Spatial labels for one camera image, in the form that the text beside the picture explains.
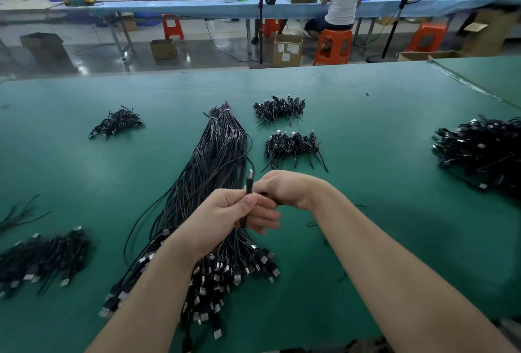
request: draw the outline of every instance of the green tabletop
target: green tabletop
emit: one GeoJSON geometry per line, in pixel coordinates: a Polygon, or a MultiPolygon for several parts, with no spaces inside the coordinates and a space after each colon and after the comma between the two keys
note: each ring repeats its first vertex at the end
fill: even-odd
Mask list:
{"type": "Polygon", "coordinates": [[[437,62],[485,91],[521,107],[520,56],[449,58],[437,62]]]}
{"type": "MultiPolygon", "coordinates": [[[[130,226],[186,164],[207,123],[203,112],[225,100],[253,139],[257,171],[274,130],[313,129],[331,173],[305,162],[298,171],[367,206],[368,217],[488,317],[521,313],[519,208],[452,178],[431,152],[438,127],[478,113],[510,119],[519,109],[426,62],[8,81],[0,86],[0,213],[41,192],[37,203],[52,214],[2,236],[0,249],[78,224],[95,247],[68,287],[56,281],[36,297],[37,286],[25,285],[0,302],[0,351],[86,348],[105,324],[97,315],[105,296],[126,269],[121,251],[130,226]],[[252,104],[288,92],[306,99],[303,121],[257,129],[252,104]],[[87,139],[121,104],[146,127],[87,139]]],[[[214,341],[209,326],[193,327],[195,352],[256,353],[379,334],[320,230],[306,227],[311,216],[283,208],[282,217],[280,231],[255,236],[275,253],[281,276],[274,284],[251,277],[226,296],[223,338],[214,341]]],[[[180,351],[179,335],[172,351],[180,351]]]]}

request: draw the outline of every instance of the person's right hand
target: person's right hand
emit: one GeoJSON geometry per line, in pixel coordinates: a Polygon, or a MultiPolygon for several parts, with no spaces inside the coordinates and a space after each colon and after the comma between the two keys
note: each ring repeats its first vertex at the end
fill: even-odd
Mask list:
{"type": "Polygon", "coordinates": [[[309,210],[314,194],[324,184],[324,180],[303,173],[270,171],[253,184],[253,192],[265,193],[282,205],[309,210]]]}

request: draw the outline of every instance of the forearm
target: forearm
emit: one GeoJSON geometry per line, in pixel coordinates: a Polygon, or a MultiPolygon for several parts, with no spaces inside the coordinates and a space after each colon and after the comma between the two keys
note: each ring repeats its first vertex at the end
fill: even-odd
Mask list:
{"type": "Polygon", "coordinates": [[[179,321],[195,260],[174,233],[87,352],[166,352],[179,321]]]}
{"type": "Polygon", "coordinates": [[[515,351],[456,289],[341,192],[320,184],[313,216],[397,352],[515,351]]]}

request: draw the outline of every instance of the stool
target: stool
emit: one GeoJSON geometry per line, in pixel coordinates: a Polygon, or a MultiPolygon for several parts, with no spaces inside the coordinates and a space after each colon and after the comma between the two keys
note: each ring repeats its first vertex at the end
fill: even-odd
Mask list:
{"type": "Polygon", "coordinates": [[[272,32],[278,32],[280,29],[280,23],[277,20],[264,20],[262,25],[262,33],[265,38],[269,38],[272,32]]]}
{"type": "Polygon", "coordinates": [[[176,18],[177,16],[172,16],[169,14],[161,14],[163,17],[163,30],[165,31],[165,39],[170,39],[170,36],[180,36],[181,40],[185,39],[185,35],[183,34],[183,29],[181,28],[181,23],[176,18]],[[176,22],[175,27],[168,26],[168,20],[174,20],[176,22]]]}
{"type": "Polygon", "coordinates": [[[413,40],[411,40],[406,51],[438,51],[440,44],[447,33],[447,26],[445,24],[423,23],[420,24],[418,30],[414,33],[413,40]],[[434,38],[427,47],[419,46],[423,36],[433,35],[434,38]]]}
{"type": "Polygon", "coordinates": [[[324,29],[318,39],[318,48],[317,53],[315,54],[315,60],[313,61],[313,66],[316,66],[318,62],[326,65],[347,64],[349,61],[349,51],[351,50],[352,38],[353,34],[350,29],[342,31],[324,29]],[[323,51],[321,48],[326,39],[332,42],[332,44],[329,50],[323,51]],[[348,42],[348,47],[346,51],[342,53],[342,43],[344,40],[348,42]]]}

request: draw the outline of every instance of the blue tablecloth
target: blue tablecloth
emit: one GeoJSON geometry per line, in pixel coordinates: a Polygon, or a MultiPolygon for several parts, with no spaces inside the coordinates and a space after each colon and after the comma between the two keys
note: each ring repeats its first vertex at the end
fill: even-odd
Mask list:
{"type": "MultiPolygon", "coordinates": [[[[462,10],[483,7],[499,0],[411,0],[403,11],[404,17],[436,17],[457,13],[462,10]]],[[[392,16],[400,0],[367,0],[356,10],[356,17],[392,16]]],[[[509,0],[506,4],[519,5],[521,0],[509,0]]],[[[59,6],[53,10],[86,11],[97,16],[114,12],[175,14],[195,18],[257,18],[258,0],[225,3],[222,0],[155,0],[103,2],[90,7],[59,6]]],[[[277,0],[272,6],[264,5],[264,18],[311,18],[326,12],[328,5],[320,3],[294,3],[277,0]]]]}

